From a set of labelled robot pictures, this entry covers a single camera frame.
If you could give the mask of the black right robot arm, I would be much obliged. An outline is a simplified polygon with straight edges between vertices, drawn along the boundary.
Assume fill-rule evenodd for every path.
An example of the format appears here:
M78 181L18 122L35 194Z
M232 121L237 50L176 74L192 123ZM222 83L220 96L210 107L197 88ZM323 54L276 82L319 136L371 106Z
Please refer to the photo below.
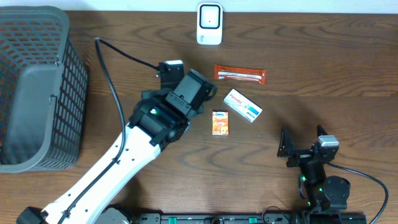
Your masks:
M317 140L310 149L296 149L287 128L282 128L277 157L287 159L287 167L298 167L298 191L308 206L317 213L347 209L351 184L348 180L327 176L324 165L332 161L339 150L339 142L322 125L317 126Z

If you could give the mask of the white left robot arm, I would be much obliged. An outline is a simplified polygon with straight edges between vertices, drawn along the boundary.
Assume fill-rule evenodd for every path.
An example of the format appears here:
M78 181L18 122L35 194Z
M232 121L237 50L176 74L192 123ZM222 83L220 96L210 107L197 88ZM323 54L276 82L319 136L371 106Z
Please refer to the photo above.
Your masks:
M129 122L101 159L44 209L27 207L17 224L94 223L143 167L181 138L216 91L209 79L190 70L172 88L143 92Z

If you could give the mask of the white Panadol medicine box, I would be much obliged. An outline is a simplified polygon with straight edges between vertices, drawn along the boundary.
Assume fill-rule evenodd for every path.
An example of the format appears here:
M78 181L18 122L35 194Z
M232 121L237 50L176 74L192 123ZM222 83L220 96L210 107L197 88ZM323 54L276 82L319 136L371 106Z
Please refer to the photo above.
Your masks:
M262 108L235 89L232 89L225 96L224 102L251 123L253 123L262 112Z

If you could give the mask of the orange snack packet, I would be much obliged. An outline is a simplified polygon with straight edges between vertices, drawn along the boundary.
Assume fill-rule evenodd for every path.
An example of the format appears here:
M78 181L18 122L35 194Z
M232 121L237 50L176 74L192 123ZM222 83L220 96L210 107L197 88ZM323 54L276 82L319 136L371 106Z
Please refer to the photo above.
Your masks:
M266 84L266 70L229 67L215 64L214 79L216 80L242 80L249 82Z

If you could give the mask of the orange Kleenex tissue pack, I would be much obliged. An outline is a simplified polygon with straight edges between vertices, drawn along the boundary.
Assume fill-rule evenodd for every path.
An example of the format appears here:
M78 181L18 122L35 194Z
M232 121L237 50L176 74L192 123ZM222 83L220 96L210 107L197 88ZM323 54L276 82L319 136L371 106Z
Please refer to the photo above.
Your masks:
M227 111L212 112L212 135L227 136L229 134L229 113Z

